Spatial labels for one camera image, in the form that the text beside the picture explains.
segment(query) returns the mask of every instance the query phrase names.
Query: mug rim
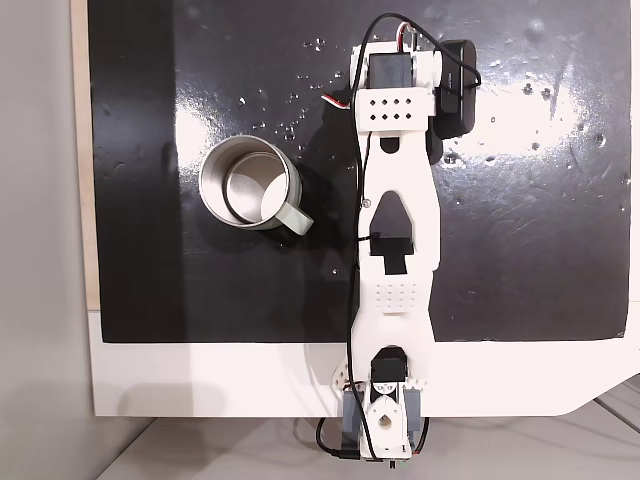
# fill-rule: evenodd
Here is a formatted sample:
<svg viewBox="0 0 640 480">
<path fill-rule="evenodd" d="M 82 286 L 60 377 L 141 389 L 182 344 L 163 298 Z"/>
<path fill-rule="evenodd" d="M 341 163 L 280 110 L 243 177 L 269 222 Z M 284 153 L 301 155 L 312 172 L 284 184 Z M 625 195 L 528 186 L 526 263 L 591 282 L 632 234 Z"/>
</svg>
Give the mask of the mug rim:
<svg viewBox="0 0 640 480">
<path fill-rule="evenodd" d="M 209 202 L 207 202 L 207 199 L 205 198 L 205 195 L 203 193 L 202 190 L 202 176 L 204 174 L 204 169 L 205 166 L 207 165 L 207 163 L 209 162 L 211 156 L 214 154 L 214 152 L 220 148 L 221 146 L 223 146 L 225 143 L 230 142 L 232 140 L 235 139 L 251 139 L 251 140 L 258 140 L 260 143 L 266 145 L 269 150 L 274 153 L 279 159 L 280 159 L 280 163 L 282 164 L 282 166 L 284 167 L 284 173 L 285 173 L 285 180 L 286 180 L 286 186 L 285 186 L 285 196 L 284 199 L 282 201 L 282 205 L 284 205 L 285 203 L 287 203 L 287 198 L 289 197 L 289 192 L 290 192 L 290 182 L 291 182 L 291 170 L 289 168 L 289 164 L 288 164 L 288 159 L 283 158 L 284 153 L 282 153 L 280 151 L 280 149 L 278 147 L 276 147 L 275 145 L 272 145 L 271 143 L 267 142 L 266 140 L 260 138 L 260 137 L 256 137 L 254 135 L 233 135 L 231 137 L 227 137 L 221 141 L 219 141 L 218 143 L 216 143 L 211 150 L 209 150 L 209 153 L 207 153 L 207 156 L 204 158 L 204 160 L 200 163 L 200 170 L 198 172 L 198 193 L 200 194 L 200 198 L 202 199 L 202 202 L 204 203 L 205 207 L 207 207 L 207 210 L 209 210 L 209 212 L 216 217 L 218 220 L 220 220 L 221 222 L 230 225 L 232 227 L 237 227 L 237 228 L 244 228 L 244 229 L 249 229 L 249 228 L 256 228 L 256 227 L 261 227 L 265 224 L 267 224 L 268 222 L 273 221 L 276 218 L 276 215 L 278 214 L 278 212 L 282 209 L 282 205 L 280 206 L 280 208 L 278 208 L 273 215 L 271 215 L 270 217 L 263 219 L 259 222 L 256 223 L 242 223 L 242 222 L 238 222 L 238 223 L 233 223 L 230 222 L 229 220 L 227 220 L 226 218 L 222 218 L 218 213 L 216 213 L 214 211 L 214 209 L 211 207 L 211 205 L 209 205 Z"/>
</svg>

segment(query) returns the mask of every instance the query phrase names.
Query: metal mug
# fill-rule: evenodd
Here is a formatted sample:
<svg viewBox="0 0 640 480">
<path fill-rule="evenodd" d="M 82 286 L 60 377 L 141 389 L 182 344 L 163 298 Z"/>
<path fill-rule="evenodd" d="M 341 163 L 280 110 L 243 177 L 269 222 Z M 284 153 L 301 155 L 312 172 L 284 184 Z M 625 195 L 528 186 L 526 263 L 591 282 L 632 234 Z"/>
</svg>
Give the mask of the metal mug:
<svg viewBox="0 0 640 480">
<path fill-rule="evenodd" d="M 299 208 L 300 175 L 274 145 L 251 135 L 218 143 L 200 166 L 200 197 L 221 222 L 246 230 L 286 225 L 298 235 L 313 220 Z"/>
</svg>

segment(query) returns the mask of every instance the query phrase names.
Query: red and white wire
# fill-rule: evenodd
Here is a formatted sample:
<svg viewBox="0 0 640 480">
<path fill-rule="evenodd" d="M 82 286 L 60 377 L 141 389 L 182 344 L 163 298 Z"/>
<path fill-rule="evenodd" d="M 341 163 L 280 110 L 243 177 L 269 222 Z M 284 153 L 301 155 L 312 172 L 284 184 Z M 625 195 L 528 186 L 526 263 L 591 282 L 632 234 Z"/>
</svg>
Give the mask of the red and white wire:
<svg viewBox="0 0 640 480">
<path fill-rule="evenodd" d="M 398 51 L 402 51 L 402 41 L 404 37 L 404 31 L 407 27 L 411 28 L 411 24 L 409 22 L 402 22 L 398 25 L 398 31 L 396 32 L 396 44 L 398 45 Z"/>
<path fill-rule="evenodd" d="M 320 98 L 322 98 L 329 105 L 333 105 L 334 107 L 339 108 L 340 110 L 349 110 L 350 108 L 348 103 L 339 102 L 338 100 L 336 100 L 330 95 L 327 95 L 326 93 L 323 93 Z"/>
</svg>

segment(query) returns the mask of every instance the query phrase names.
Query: robotic arm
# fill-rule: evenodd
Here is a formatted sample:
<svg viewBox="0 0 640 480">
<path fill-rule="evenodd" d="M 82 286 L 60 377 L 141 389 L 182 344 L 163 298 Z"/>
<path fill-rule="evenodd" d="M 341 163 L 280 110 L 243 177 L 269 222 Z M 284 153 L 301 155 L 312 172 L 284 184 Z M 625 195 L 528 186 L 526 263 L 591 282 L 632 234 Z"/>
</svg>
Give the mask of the robotic arm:
<svg viewBox="0 0 640 480">
<path fill-rule="evenodd" d="M 365 38 L 360 75 L 363 47 L 351 57 L 351 108 L 364 159 L 358 223 L 364 241 L 353 354 L 333 377 L 343 395 L 339 452 L 352 452 L 347 458 L 395 462 L 417 453 L 421 390 L 435 343 L 429 299 L 440 261 L 440 209 L 427 138 L 461 136 L 475 123 L 475 46 L 435 42 L 439 51 L 417 51 L 413 31 L 414 48 L 405 53 L 402 33 L 410 25 L 401 24 L 397 42 L 367 44 Z M 350 388 L 349 370 L 357 392 Z"/>
</svg>

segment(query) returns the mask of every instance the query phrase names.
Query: black tabletop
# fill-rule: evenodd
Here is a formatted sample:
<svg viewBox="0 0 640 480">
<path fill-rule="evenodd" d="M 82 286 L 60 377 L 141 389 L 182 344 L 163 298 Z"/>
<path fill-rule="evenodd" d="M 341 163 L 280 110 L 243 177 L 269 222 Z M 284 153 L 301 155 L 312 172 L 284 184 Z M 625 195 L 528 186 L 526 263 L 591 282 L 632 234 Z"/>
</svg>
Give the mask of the black tabletop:
<svg viewBox="0 0 640 480">
<path fill-rule="evenodd" d="M 90 0 L 106 342 L 344 341 L 355 146 L 319 97 L 346 100 L 351 48 L 388 10 L 472 40 L 484 80 L 475 130 L 432 167 L 436 340 L 624 334 L 628 0 Z M 307 236 L 208 213 L 199 162 L 236 133 L 296 163 Z"/>
</svg>

